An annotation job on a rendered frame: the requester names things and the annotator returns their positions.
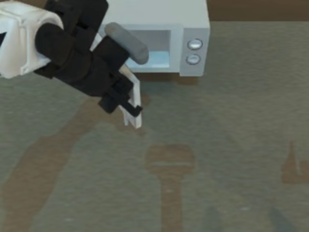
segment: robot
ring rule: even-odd
[[[56,78],[100,97],[98,105],[109,114],[120,106],[131,117],[140,116],[141,106],[129,103],[134,82],[121,69],[128,58],[146,63],[149,51],[117,23],[106,25],[103,38],[98,35],[108,7],[106,0],[47,0],[43,9],[0,2],[1,76],[35,72]]]

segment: white microwave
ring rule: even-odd
[[[179,73],[202,76],[210,23],[206,0],[111,0],[99,33],[116,22],[144,42],[149,60],[129,59],[134,73]]]

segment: microwave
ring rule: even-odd
[[[149,49],[149,60],[139,65],[130,58],[134,73],[204,74],[210,22],[206,0],[111,0],[99,29],[116,22]]]

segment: silver knob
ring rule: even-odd
[[[198,64],[201,61],[201,57],[199,57],[199,55],[189,55],[187,56],[186,61],[191,65]]]
[[[203,46],[203,42],[199,39],[190,40],[188,42],[188,48],[190,50],[199,50]]]

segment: microwave handle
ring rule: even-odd
[[[122,46],[136,63],[145,64],[148,62],[148,47],[128,30],[112,22],[105,26],[104,31],[107,36]]]

